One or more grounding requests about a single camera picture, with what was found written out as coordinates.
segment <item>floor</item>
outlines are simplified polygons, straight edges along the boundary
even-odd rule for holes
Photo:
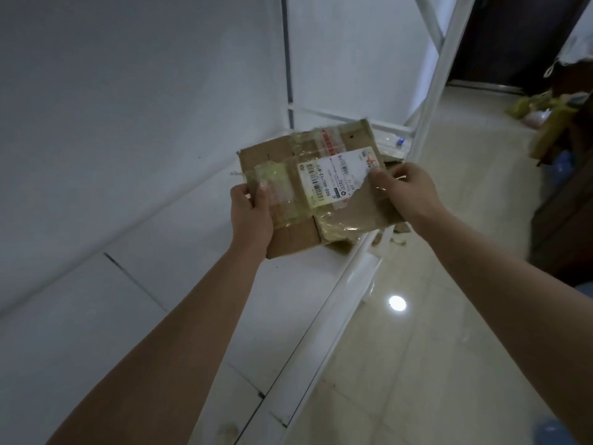
[[[541,177],[503,113],[515,99],[447,88],[420,164],[449,210],[526,257]],[[428,245],[398,238],[285,443],[532,444],[551,413]]]

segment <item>person's right hand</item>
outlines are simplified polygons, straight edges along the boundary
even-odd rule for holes
[[[397,165],[391,173],[374,168],[371,179],[376,187],[387,192],[399,213],[420,235],[423,235],[427,223],[447,212],[436,194],[431,177],[416,164]]]

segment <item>person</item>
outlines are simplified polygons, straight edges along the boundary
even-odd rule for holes
[[[432,247],[523,374],[582,443],[593,443],[593,301],[508,255],[443,207],[406,163],[371,178]],[[82,400],[51,445],[185,445],[273,232],[265,185],[231,190],[233,240],[183,301]]]

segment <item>dark wooden furniture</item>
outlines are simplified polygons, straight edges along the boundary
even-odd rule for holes
[[[593,280],[593,97],[558,140],[575,170],[531,220],[530,262],[577,285]]]

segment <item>brown cardboard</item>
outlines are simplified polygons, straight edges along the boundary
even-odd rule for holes
[[[361,120],[347,124],[345,127],[346,132],[340,132],[340,136],[346,151],[371,146],[384,169],[385,165],[381,161],[368,122]],[[258,164],[267,161],[281,163],[297,155],[303,155],[299,157],[301,162],[322,157],[322,152],[318,150],[312,137],[307,133],[292,138],[283,136],[243,149],[238,153],[241,169],[246,173],[253,171]],[[256,182],[250,180],[249,184],[250,193],[254,193]],[[402,217],[387,196],[378,191],[367,178],[363,186],[347,201],[345,208],[334,209],[331,205],[326,205],[313,211],[315,218],[275,229],[267,250],[267,257],[271,259],[296,253],[337,240],[356,239],[364,232],[402,221]]]

